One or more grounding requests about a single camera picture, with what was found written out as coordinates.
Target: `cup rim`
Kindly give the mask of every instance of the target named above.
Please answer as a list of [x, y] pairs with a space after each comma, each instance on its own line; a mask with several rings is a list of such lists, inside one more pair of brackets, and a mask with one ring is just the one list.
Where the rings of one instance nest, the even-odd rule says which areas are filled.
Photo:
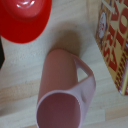
[[71, 96], [73, 96], [77, 100], [77, 102], [79, 104], [79, 108], [80, 108], [80, 122], [79, 122], [79, 125], [78, 125], [78, 128], [80, 128], [81, 125], [82, 125], [82, 104], [81, 104], [82, 103], [82, 99], [80, 99], [78, 96], [73, 95], [72, 93], [70, 93], [68, 91], [63, 91], [63, 90], [54, 90], [54, 91], [48, 92], [38, 101], [37, 108], [36, 108], [36, 125], [37, 125], [37, 127], [39, 128], [38, 122], [37, 122], [37, 113], [38, 113], [38, 109], [39, 109], [41, 103], [48, 96], [51, 96], [51, 95], [57, 94], [57, 93], [63, 93], [63, 94], [71, 95]]

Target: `red object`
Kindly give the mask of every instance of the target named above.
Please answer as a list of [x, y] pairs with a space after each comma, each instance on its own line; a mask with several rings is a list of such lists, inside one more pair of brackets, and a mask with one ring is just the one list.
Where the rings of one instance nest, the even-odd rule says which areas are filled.
[[24, 44], [36, 39], [45, 29], [52, 0], [26, 0], [24, 4], [16, 2], [24, 0], [0, 0], [0, 34], [9, 41]]

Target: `box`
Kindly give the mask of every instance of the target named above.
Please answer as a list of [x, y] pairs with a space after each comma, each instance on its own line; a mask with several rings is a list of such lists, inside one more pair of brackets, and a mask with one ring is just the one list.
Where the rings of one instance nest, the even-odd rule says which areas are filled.
[[102, 0], [96, 42], [118, 91], [128, 95], [128, 0]]
[[0, 69], [4, 63], [4, 60], [5, 60], [4, 51], [3, 51], [2, 42], [1, 42], [1, 38], [0, 38]]

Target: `pink cup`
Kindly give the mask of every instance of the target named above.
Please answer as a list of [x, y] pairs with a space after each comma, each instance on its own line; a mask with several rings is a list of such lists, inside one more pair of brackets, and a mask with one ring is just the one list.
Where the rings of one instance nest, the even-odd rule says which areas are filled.
[[[78, 82], [77, 69], [88, 77]], [[96, 83], [91, 69], [77, 56], [56, 49], [45, 60], [37, 103], [38, 128], [81, 128]]]

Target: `table surface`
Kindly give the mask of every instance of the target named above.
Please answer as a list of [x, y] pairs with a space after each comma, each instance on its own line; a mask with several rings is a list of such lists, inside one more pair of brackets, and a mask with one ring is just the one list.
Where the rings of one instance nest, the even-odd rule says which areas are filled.
[[94, 72], [96, 92], [82, 128], [128, 127], [128, 97], [118, 93], [94, 39], [100, 2], [53, 0], [48, 25], [35, 41], [18, 45], [2, 38], [6, 60], [0, 71], [0, 128], [36, 128], [43, 63], [54, 48], [76, 54]]

